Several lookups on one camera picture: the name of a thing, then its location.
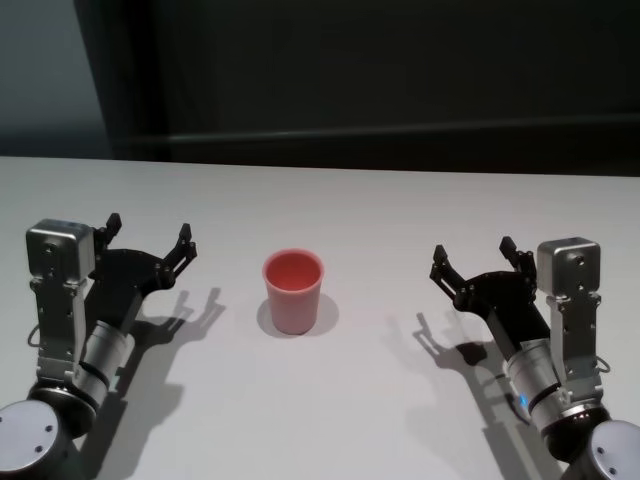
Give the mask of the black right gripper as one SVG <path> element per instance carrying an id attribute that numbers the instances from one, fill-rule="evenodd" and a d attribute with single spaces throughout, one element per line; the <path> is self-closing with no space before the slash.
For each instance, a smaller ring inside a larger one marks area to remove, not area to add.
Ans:
<path id="1" fill-rule="evenodd" d="M 519 250 L 510 236 L 502 238 L 499 250 L 516 272 L 489 272 L 467 280 L 453 268 L 445 248 L 438 244 L 429 278 L 456 310 L 484 320 L 500 351 L 520 351 L 523 342 L 548 339 L 550 330 L 535 306 L 537 269 L 533 252 Z"/>

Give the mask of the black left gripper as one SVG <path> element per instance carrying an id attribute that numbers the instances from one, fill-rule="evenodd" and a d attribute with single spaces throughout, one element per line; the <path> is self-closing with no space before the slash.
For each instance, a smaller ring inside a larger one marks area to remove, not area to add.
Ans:
<path id="1" fill-rule="evenodd" d="M 93 229 L 94 253 L 101 258 L 90 275 L 94 283 L 85 299 L 88 333 L 99 322 L 128 333 L 145 298 L 171 289 L 174 280 L 197 257 L 189 223 L 182 225 L 175 246 L 164 259 L 138 250 L 107 250 L 121 228 L 121 217 L 114 212 L 104 226 Z"/>

